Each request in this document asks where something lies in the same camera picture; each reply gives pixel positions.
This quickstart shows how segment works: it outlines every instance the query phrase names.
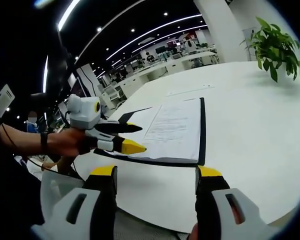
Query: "white table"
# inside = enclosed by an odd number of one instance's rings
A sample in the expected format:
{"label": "white table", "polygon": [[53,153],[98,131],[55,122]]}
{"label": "white table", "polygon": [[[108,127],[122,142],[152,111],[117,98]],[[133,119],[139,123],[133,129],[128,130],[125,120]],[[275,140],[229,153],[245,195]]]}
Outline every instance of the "white table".
{"label": "white table", "polygon": [[[165,97],[171,89],[213,88]],[[256,62],[195,68],[143,85],[110,117],[169,101],[204,97],[205,165],[222,172],[271,223],[300,201],[300,81],[278,85]],[[195,224],[195,170],[120,161],[88,153],[76,159],[83,178],[97,167],[118,166],[116,201],[154,225],[189,233]]]}
{"label": "white table", "polygon": [[156,71],[159,75],[163,75],[165,71],[168,72],[168,74],[174,74],[176,72],[181,72],[185,70],[191,69],[191,66],[189,65],[189,60],[201,58],[202,61],[208,57],[216,55],[214,52],[206,51],[206,52],[200,52],[192,55],[183,56],[179,59],[169,59],[168,61],[163,62],[157,62],[153,64],[151,67],[147,66],[144,69],[140,69],[136,71],[135,74],[133,74],[130,77],[127,77],[126,79],[122,80],[115,86],[120,86],[124,95],[129,98],[134,94],[143,84],[149,82],[151,79],[148,78],[148,75],[154,74]]}

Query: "office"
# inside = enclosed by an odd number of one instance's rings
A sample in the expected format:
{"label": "office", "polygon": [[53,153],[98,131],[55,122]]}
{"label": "office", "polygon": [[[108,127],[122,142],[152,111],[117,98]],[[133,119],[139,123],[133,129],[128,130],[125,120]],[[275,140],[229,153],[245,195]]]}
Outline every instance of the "office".
{"label": "office", "polygon": [[[191,233],[199,173],[222,175],[258,207],[264,225],[291,219],[300,202],[300,42],[273,7],[263,0],[74,0],[57,9],[68,55],[61,61],[55,48],[42,51],[39,92],[56,94],[37,113],[38,130],[67,128],[71,94],[99,97],[106,119],[143,128],[121,136],[145,152],[92,151],[73,165],[85,180],[96,167],[117,166],[125,221],[151,224],[152,234]],[[63,67],[54,68],[60,62],[71,70],[64,81]],[[22,125],[22,111],[12,104],[3,118]]]}

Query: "white pillar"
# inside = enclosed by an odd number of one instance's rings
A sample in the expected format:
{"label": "white pillar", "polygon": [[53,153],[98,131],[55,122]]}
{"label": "white pillar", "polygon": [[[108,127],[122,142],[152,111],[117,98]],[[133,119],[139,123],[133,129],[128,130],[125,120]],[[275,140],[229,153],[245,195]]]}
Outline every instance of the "white pillar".
{"label": "white pillar", "polygon": [[245,39],[225,0],[193,0],[215,42],[221,63],[248,61]]}
{"label": "white pillar", "polygon": [[208,47],[211,47],[215,42],[212,39],[212,36],[211,36],[211,33],[210,33],[209,29],[204,29],[202,31],[203,31],[203,34],[205,36],[206,43],[208,44]]}
{"label": "white pillar", "polygon": [[198,42],[200,44],[207,43],[206,36],[205,36],[205,34],[204,34],[204,32],[202,30],[195,31],[195,34],[196,34],[196,37],[198,38]]}
{"label": "white pillar", "polygon": [[79,74],[82,83],[86,87],[86,89],[89,91],[91,97],[98,96],[101,97],[101,90],[103,89],[102,85],[96,78],[96,75],[94,74],[90,64],[86,64],[76,70],[76,72]]}

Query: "led strip light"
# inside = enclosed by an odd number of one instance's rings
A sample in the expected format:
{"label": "led strip light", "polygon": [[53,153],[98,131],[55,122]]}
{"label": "led strip light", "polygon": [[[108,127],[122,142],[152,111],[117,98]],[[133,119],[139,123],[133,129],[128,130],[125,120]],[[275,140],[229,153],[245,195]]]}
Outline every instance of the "led strip light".
{"label": "led strip light", "polygon": [[193,16],[187,16],[187,17],[184,17],[184,18],[175,20],[175,21],[168,22],[168,23],[166,23],[166,24],[164,24],[164,25],[158,26],[157,28],[152,29],[152,30],[150,30],[150,31],[148,31],[148,32],[146,32],[146,33],[144,33],[144,34],[138,36],[138,37],[135,38],[134,40],[128,42],[126,45],[124,45],[123,47],[121,47],[120,49],[118,49],[117,51],[115,51],[113,54],[111,54],[106,60],[108,61],[110,58],[112,58],[114,55],[116,55],[116,54],[117,54],[118,52],[120,52],[122,49],[124,49],[124,48],[127,47],[128,45],[134,43],[135,41],[137,41],[138,39],[144,37],[145,35],[147,35],[147,34],[149,34],[149,33],[152,33],[152,32],[154,32],[154,31],[156,31],[156,30],[158,30],[158,29],[161,29],[161,28],[166,27],[166,26],[171,25],[171,24],[175,24],[175,23],[180,22],[180,21],[183,21],[183,20],[192,19],[192,18],[197,18],[197,17],[201,17],[201,16],[202,16],[201,14],[197,14],[197,15],[193,15]]}

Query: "computer monitor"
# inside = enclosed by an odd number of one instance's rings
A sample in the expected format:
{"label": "computer monitor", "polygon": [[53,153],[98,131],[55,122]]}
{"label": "computer monitor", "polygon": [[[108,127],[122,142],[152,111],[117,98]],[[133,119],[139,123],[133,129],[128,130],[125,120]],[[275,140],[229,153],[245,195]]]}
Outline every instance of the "computer monitor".
{"label": "computer monitor", "polygon": [[166,46],[161,46],[161,47],[158,47],[158,48],[155,49],[155,52],[156,52],[157,54],[162,54],[162,53],[164,53],[164,52],[166,52],[166,51],[167,51]]}

